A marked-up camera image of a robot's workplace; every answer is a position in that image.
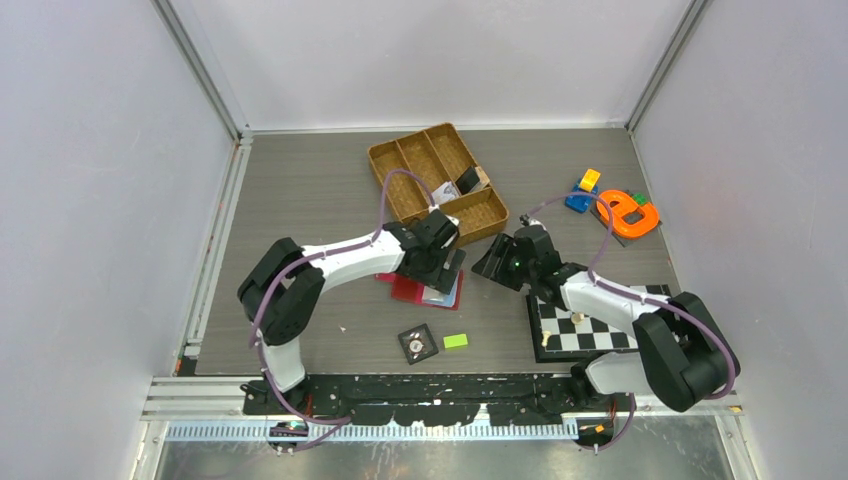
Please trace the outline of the red leather card holder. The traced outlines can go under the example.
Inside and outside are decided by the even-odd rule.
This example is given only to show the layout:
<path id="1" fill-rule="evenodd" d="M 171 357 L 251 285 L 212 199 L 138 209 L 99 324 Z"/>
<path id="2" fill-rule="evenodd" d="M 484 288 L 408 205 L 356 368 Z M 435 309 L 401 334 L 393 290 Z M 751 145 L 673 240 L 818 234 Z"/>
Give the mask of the red leather card holder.
<path id="1" fill-rule="evenodd" d="M 457 310 L 461 300 L 464 272 L 459 272 L 451 291 L 447 294 L 395 273 L 376 274 L 374 279 L 389 284 L 390 297 L 395 300 L 425 307 Z"/>

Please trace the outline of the black credit card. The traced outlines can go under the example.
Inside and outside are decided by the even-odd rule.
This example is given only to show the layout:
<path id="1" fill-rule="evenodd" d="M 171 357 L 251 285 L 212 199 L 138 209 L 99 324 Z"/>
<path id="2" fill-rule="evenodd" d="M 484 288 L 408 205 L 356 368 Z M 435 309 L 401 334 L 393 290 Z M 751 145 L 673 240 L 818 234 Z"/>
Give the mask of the black credit card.
<path id="1" fill-rule="evenodd" d="M 461 196 L 475 192 L 483 186 L 477 167 L 467 168 L 455 181 L 457 191 Z"/>

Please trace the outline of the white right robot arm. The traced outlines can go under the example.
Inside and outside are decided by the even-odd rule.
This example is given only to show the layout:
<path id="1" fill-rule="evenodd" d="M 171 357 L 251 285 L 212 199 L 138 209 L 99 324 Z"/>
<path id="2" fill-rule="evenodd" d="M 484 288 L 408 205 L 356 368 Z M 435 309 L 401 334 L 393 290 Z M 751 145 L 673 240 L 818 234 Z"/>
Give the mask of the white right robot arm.
<path id="1" fill-rule="evenodd" d="M 571 369 L 571 397 L 596 410 L 613 394 L 652 394 L 685 412 L 729 394 L 739 361 L 700 297 L 669 297 L 608 281 L 589 267 L 565 262 L 541 225 L 498 234 L 473 272 L 511 290 L 528 287 L 547 305 L 585 314 L 636 342 L 634 352 L 603 353 Z"/>

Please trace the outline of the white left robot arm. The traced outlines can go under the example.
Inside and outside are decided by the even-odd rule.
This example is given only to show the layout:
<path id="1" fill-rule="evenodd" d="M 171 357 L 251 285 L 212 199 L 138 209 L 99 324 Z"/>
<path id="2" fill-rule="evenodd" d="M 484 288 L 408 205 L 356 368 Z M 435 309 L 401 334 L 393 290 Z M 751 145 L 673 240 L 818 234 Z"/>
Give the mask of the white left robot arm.
<path id="1" fill-rule="evenodd" d="M 270 403 L 284 414 L 305 405 L 300 336 L 324 293 L 367 276 L 397 274 L 447 294 L 465 258 L 459 237 L 459 219 L 435 208 L 421 220 L 388 222 L 333 244 L 274 242 L 237 289 L 251 323 L 249 343 L 258 347 L 271 383 Z"/>

